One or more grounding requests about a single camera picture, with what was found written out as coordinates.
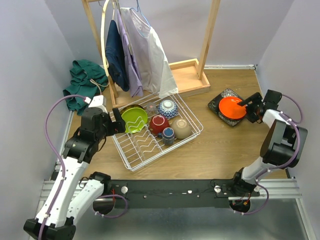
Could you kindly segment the lime green plate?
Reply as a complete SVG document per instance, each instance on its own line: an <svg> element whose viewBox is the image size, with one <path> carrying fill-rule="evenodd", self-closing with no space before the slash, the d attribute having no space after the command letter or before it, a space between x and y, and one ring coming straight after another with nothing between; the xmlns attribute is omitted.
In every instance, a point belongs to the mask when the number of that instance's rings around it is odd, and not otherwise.
<svg viewBox="0 0 320 240"><path fill-rule="evenodd" d="M125 121L125 133L135 134L142 130L148 122L147 112L140 107L131 107L120 112Z"/></svg>

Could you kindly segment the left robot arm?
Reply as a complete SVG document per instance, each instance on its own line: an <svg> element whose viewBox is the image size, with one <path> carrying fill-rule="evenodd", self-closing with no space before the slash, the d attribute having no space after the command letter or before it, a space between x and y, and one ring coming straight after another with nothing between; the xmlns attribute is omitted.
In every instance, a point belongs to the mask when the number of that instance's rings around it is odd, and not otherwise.
<svg viewBox="0 0 320 240"><path fill-rule="evenodd" d="M43 207L35 218L26 220L23 229L36 240L71 240L76 225L99 197L117 198L111 177L101 172L90 175L86 185L75 194L84 171L108 136L124 133L125 121L118 108L113 108L112 121L101 107L87 108L81 125L64 145L61 167Z"/></svg>

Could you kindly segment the orange plate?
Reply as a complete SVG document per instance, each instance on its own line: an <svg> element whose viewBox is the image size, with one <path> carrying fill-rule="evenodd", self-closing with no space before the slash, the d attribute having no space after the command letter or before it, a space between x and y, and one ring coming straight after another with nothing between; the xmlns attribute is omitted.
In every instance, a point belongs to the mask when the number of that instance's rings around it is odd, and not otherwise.
<svg viewBox="0 0 320 240"><path fill-rule="evenodd" d="M238 105L242 99L235 96L223 97L219 104L218 109L220 113L230 120L240 120L246 115L246 107Z"/></svg>

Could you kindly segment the black floral square plate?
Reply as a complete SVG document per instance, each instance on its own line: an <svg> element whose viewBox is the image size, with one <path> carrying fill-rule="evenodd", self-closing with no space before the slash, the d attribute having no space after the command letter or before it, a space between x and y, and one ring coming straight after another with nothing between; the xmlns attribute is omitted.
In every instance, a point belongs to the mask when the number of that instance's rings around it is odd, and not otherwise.
<svg viewBox="0 0 320 240"><path fill-rule="evenodd" d="M228 124L229 126L231 127L234 127L235 125L237 125L240 121L242 121L244 118L242 119L239 119L239 120L231 120L231 119L228 119L226 117L224 117L220 110L219 110L219 102L222 98L225 98L225 97L238 97L240 98L241 100L243 100L242 97L240 97L240 95L238 95L236 92L234 92L232 89L230 88L227 88L225 89L224 91L222 91L221 93L219 93L213 100L211 100L207 106L208 108L213 112L215 113L218 117L220 117L226 124Z"/></svg>

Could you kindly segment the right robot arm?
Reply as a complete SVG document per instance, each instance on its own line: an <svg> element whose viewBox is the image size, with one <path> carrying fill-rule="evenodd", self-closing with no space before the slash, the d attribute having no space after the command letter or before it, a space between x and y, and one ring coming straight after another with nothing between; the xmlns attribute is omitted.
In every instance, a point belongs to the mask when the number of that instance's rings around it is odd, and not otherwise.
<svg viewBox="0 0 320 240"><path fill-rule="evenodd" d="M264 123L269 131L261 145L259 157L234 174L230 191L235 196L251 194L263 177L280 169L294 168L300 160L308 130L299 127L303 120L300 107L299 121L278 110L282 97L296 103L293 98L270 89L264 97L257 92L238 103L245 107L250 122Z"/></svg>

